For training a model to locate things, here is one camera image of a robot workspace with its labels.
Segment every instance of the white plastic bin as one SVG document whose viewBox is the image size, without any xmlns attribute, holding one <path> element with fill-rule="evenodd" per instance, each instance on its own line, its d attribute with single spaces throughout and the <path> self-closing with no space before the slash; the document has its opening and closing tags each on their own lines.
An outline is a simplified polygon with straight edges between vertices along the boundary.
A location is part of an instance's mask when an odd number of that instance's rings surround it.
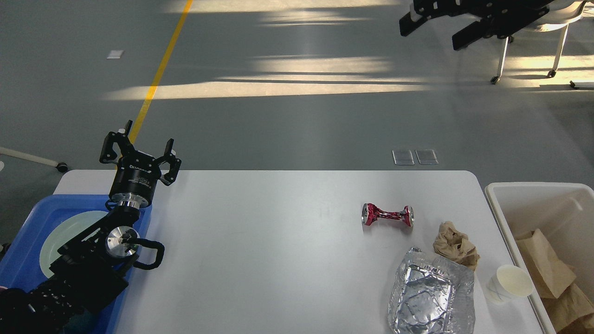
<svg viewBox="0 0 594 334">
<path fill-rule="evenodd" d="M 594 301 L 594 191 L 576 183 L 502 182 L 485 192 L 515 264 L 526 269 L 514 236 L 539 228 Z M 545 333 L 554 334 L 538 294 L 529 298 Z"/>
</svg>

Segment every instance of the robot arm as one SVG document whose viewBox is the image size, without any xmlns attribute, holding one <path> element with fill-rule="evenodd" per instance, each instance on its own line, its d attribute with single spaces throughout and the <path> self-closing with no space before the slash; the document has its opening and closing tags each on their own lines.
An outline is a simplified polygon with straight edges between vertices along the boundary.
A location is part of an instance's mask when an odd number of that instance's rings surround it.
<svg viewBox="0 0 594 334">
<path fill-rule="evenodd" d="M 181 160 L 173 139 L 159 158 L 135 150 L 128 139 L 131 126 L 128 121 L 125 129 L 108 133 L 99 158 L 118 167 L 108 200 L 114 205 L 106 203 L 109 213 L 58 249 L 61 256 L 50 265 L 54 275 L 46 282 L 28 293 L 0 292 L 0 333 L 57 333 L 84 309 L 97 313 L 109 305 L 128 286 L 124 276 L 133 266 L 151 270 L 161 264 L 163 244 L 140 238 L 133 226 L 140 209 L 151 205 L 157 182 L 176 180 Z M 170 169 L 162 175 L 159 166 L 166 162 Z M 157 250 L 152 264 L 138 261 L 139 246 Z"/>
<path fill-rule="evenodd" d="M 481 18 L 452 36 L 454 50 L 480 38 L 505 39 L 549 12 L 553 0 L 413 0 L 400 21 L 400 34 L 408 36 L 436 17 L 469 13 Z"/>
</svg>

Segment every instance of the yellow floor line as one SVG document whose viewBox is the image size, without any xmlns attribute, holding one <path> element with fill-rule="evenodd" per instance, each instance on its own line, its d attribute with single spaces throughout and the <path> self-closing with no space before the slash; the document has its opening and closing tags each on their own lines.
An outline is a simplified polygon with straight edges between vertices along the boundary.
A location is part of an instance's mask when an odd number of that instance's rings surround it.
<svg viewBox="0 0 594 334">
<path fill-rule="evenodd" d="M 136 137 L 138 137 L 140 128 L 143 126 L 144 118 L 146 117 L 147 112 L 149 111 L 150 104 L 153 101 L 154 94 L 157 91 L 159 83 L 161 82 L 161 77 L 163 77 L 163 72 L 165 72 L 165 68 L 167 67 L 169 58 L 171 57 L 171 53 L 173 53 L 175 42 L 178 41 L 179 33 L 182 31 L 185 19 L 188 16 L 189 8 L 192 6 L 192 1 L 193 0 L 186 1 L 186 6 L 184 7 L 182 16 L 179 18 L 178 25 L 175 27 L 173 36 L 171 36 L 171 40 L 169 41 L 167 50 L 165 50 L 163 59 L 161 59 L 159 69 L 157 69 L 157 73 L 154 75 L 153 83 L 151 83 L 150 88 L 148 89 L 147 96 L 144 98 L 143 106 L 140 108 L 138 116 L 136 116 L 136 121 L 134 121 L 134 125 L 132 126 L 132 130 L 130 131 L 130 135 L 128 137 L 130 139 L 130 142 L 132 143 L 136 141 Z"/>
</svg>

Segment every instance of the silver metal joint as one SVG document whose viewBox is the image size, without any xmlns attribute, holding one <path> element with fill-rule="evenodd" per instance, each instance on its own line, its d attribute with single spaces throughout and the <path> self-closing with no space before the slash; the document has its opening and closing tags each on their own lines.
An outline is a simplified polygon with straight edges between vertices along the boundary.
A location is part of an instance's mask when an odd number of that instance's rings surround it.
<svg viewBox="0 0 594 334">
<path fill-rule="evenodd" d="M 127 244 L 128 238 L 138 238 L 138 232 L 130 226 L 119 226 L 113 229 L 105 239 L 105 249 L 109 255 L 117 259 L 136 253 L 138 245 Z"/>
<path fill-rule="evenodd" d="M 131 193 L 115 194 L 112 196 L 112 201 L 117 203 L 118 206 L 128 206 L 135 209 L 149 206 L 149 201 L 144 199 L 144 197 Z"/>
</svg>

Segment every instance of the aluminum foil tray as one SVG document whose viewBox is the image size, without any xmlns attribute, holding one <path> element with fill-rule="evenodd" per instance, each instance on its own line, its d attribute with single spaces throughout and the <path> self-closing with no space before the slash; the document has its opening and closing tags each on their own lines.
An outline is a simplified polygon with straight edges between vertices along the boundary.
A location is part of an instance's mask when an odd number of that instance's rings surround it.
<svg viewBox="0 0 594 334">
<path fill-rule="evenodd" d="M 412 247 L 396 270 L 388 323 L 396 334 L 472 334 L 472 270 Z"/>
</svg>

